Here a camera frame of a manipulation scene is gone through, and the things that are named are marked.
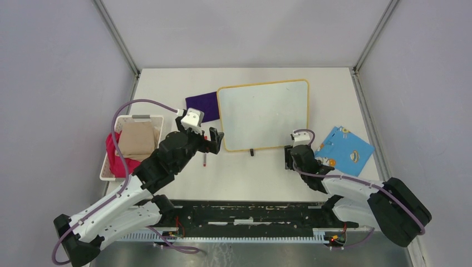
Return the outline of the red whiteboard marker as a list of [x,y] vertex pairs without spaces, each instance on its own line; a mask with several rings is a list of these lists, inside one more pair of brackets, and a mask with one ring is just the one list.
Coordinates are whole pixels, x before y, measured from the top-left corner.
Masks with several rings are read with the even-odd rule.
[[207,166],[207,152],[203,153],[203,167]]

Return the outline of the yellow framed whiteboard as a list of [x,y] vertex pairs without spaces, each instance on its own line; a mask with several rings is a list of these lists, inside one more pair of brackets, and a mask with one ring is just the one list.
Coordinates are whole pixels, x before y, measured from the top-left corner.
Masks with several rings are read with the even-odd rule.
[[238,152],[287,145],[292,131],[309,127],[309,96],[305,79],[219,88],[225,149]]

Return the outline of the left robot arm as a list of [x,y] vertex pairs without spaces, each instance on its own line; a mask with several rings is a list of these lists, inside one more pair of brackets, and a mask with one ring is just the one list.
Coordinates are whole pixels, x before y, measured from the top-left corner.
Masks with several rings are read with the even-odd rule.
[[186,122],[183,117],[176,118],[176,125],[178,130],[167,134],[111,194],[76,215],[54,219],[58,245],[64,248],[68,263],[84,266],[133,231],[174,222],[174,205],[157,192],[174,181],[197,152],[218,154],[224,138],[223,132],[211,127],[206,139],[200,122]]

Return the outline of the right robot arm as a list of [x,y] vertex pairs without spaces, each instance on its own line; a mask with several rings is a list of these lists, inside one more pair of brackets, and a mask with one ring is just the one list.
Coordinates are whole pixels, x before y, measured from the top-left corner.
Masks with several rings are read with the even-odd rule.
[[400,179],[381,182],[333,174],[334,167],[317,160],[308,145],[285,146],[284,160],[286,169],[297,172],[310,189],[330,196],[321,212],[329,227],[341,222],[369,226],[405,248],[424,235],[432,220],[431,212]]

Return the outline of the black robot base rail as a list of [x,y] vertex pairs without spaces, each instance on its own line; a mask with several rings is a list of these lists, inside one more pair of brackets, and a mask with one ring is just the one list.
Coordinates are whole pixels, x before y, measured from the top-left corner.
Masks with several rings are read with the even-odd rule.
[[172,200],[174,208],[155,228],[183,227],[186,238],[298,238],[313,229],[357,228],[324,207],[323,202]]

